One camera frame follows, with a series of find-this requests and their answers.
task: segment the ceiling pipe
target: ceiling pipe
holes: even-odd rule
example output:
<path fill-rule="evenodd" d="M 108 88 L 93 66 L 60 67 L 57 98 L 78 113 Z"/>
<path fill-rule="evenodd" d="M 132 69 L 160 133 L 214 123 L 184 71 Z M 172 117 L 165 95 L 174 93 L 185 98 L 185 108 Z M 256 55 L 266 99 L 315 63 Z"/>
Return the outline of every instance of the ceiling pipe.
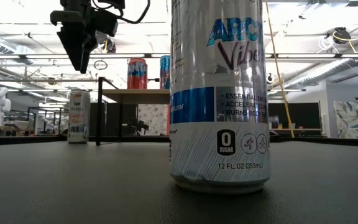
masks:
<path fill-rule="evenodd" d="M 358 53 L 358 45 L 355 46 L 355 50 Z M 353 50 L 347 50 L 343 54 L 353 54 Z M 318 83 L 327 77 L 341 73 L 351 67 L 357 65 L 357 61 L 353 58 L 343 58 L 331 63 L 324 63 L 317 65 L 305 72 L 296 74 L 295 78 L 286 81 L 285 88 L 291 88 L 293 86 L 305 86 L 310 83 Z"/>

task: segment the ceiling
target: ceiling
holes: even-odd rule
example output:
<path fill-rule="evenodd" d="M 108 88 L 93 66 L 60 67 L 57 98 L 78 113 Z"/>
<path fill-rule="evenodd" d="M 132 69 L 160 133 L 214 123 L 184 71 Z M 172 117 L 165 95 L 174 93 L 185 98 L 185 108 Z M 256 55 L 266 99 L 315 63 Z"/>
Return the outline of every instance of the ceiling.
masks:
<path fill-rule="evenodd" d="M 333 48 L 321 50 L 319 41 L 335 27 L 346 27 L 352 38 L 358 37 L 358 7 L 346 7 L 347 2 L 336 1 L 331 4 L 307 4 L 305 1 L 270 2 L 269 11 L 277 53 L 331 53 Z M 146 0 L 127 0 L 124 17 L 136 20 L 146 6 Z M 117 53 L 163 53 L 170 52 L 171 0 L 151 0 L 150 9 L 144 20 L 137 25 L 120 22 L 114 38 Z M 56 31 L 60 30 L 50 23 L 50 13 L 61 10 L 59 0 L 0 0 L 0 38 L 12 44 L 24 45 L 35 54 L 65 54 Z M 272 53 L 267 13 L 264 6 L 265 52 Z M 339 52 L 349 50 L 349 44 L 333 45 Z M 75 71 L 69 60 L 36 60 L 27 67 L 32 78 L 81 79 L 106 77 L 119 88 L 126 88 L 127 59 L 105 60 L 108 68 L 97 70 L 90 61 L 86 75 Z M 159 59 L 147 59 L 149 78 L 159 77 Z M 313 66 L 314 62 L 279 63 L 280 73 L 294 76 L 299 71 Z M 25 66 L 13 61 L 0 61 L 0 66 L 12 72 L 24 75 Z M 273 62 L 266 65 L 267 73 L 276 77 Z M 61 83 L 64 87 L 97 88 L 95 83 Z M 159 88 L 155 82 L 149 88 Z"/>

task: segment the blue stripe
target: blue stripe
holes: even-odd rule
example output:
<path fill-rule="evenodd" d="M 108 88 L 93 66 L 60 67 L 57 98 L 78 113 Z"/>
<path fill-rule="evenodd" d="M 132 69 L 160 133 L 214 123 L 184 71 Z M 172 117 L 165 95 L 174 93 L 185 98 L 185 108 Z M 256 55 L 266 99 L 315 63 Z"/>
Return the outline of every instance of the blue stripe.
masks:
<path fill-rule="evenodd" d="M 195 88 L 174 93 L 171 96 L 171 124 L 189 122 L 213 122 L 214 88 Z"/>

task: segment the aluminum can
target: aluminum can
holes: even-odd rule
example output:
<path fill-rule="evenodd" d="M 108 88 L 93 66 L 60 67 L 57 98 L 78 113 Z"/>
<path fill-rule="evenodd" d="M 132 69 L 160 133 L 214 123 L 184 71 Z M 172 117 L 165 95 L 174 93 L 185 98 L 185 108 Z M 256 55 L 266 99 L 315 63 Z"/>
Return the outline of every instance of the aluminum can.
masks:
<path fill-rule="evenodd" d="M 90 135 L 91 95 L 85 90 L 70 92 L 68 143 L 86 144 Z"/>
<path fill-rule="evenodd" d="M 147 89 L 147 64 L 142 58 L 132 58 L 128 63 L 128 89 Z"/>
<path fill-rule="evenodd" d="M 270 178 L 261 0 L 173 0 L 170 174 L 245 194 Z"/>
<path fill-rule="evenodd" d="M 169 90 L 170 88 L 170 67 L 171 56 L 162 56 L 160 59 L 160 89 Z"/>

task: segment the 0 sugar logo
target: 0 sugar logo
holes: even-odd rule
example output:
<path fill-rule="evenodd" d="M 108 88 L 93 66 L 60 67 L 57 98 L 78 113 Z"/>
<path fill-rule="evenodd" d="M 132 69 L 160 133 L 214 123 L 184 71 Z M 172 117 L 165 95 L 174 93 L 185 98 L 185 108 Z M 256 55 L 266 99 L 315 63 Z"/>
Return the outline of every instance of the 0 sugar logo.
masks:
<path fill-rule="evenodd" d="M 218 154 L 230 156 L 236 153 L 236 133 L 232 130 L 224 129 L 218 131 Z"/>

